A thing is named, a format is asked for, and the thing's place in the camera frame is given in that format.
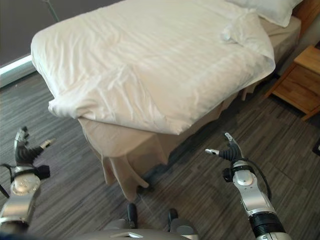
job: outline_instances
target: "wrinkled fabric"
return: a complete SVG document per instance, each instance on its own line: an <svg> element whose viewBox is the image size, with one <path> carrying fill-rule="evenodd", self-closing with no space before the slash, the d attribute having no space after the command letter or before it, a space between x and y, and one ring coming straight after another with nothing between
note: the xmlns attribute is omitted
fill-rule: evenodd
<svg viewBox="0 0 320 240"><path fill-rule="evenodd" d="M38 32L59 117L178 135L275 68L255 12L222 0L125 0Z"/></svg>

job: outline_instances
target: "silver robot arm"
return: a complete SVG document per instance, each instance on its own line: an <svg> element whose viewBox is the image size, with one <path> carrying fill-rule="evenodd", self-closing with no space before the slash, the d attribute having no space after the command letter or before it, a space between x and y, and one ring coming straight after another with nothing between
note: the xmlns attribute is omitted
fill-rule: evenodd
<svg viewBox="0 0 320 240"><path fill-rule="evenodd" d="M0 212L0 232L21 234L28 230L35 201L40 194L40 181L50 177L49 166L35 167L34 160L54 140L47 140L35 148L27 148L28 129L23 127L14 140L16 167L10 170L10 196Z"/></svg>
<svg viewBox="0 0 320 240"><path fill-rule="evenodd" d="M269 185L266 183L268 189L267 197L259 189L258 179L255 172L248 164L249 160L244 158L238 143L229 133L226 132L224 135L228 139L228 150L219 151L215 149L206 149L205 152L219 156L231 162L230 168L226 168L223 171L223 177L226 182L233 182L239 190L241 202L256 239L291 240L271 204L272 195ZM261 173L262 178L265 180L265 176L261 170L258 166L256 167Z"/></svg>

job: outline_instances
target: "nightstand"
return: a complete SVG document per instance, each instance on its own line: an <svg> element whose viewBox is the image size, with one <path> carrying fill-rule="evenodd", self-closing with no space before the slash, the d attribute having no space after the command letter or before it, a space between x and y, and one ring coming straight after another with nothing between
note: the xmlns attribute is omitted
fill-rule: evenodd
<svg viewBox="0 0 320 240"><path fill-rule="evenodd" d="M306 115L307 120L320 112L320 50L306 48L264 95L278 96Z"/></svg>

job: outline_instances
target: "nightstand drawer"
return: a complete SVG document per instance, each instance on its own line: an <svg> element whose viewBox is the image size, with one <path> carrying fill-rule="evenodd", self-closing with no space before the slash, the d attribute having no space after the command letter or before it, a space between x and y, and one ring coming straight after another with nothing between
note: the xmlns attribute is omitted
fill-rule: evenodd
<svg viewBox="0 0 320 240"><path fill-rule="evenodd" d="M308 113L320 105L320 76L296 65L273 94Z"/></svg>

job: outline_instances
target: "floor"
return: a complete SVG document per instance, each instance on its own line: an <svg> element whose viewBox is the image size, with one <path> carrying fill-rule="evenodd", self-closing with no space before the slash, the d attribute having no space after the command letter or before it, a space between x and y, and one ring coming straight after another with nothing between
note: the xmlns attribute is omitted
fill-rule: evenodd
<svg viewBox="0 0 320 240"><path fill-rule="evenodd" d="M135 200L141 228L166 230L167 211L176 208L203 240L255 239L237 190L222 178L228 162L204 152L223 149L222 132L228 131L262 168L273 206L292 239L320 239L320 157L311 151L320 137L320 116L303 122L303 114L283 101L263 99L271 84L260 85L244 102L237 98L218 120L173 151L168 166L145 176L152 188ZM13 141L21 126L28 126L31 146L56 138L36 161L50 165L51 178L42 181L29 232L62 239L124 218L128 202L117 184L106 186L79 123L48 112L51 99L37 73L0 90L0 161L14 163ZM9 189L3 169L0 179ZM0 205L4 202L0 196Z"/></svg>

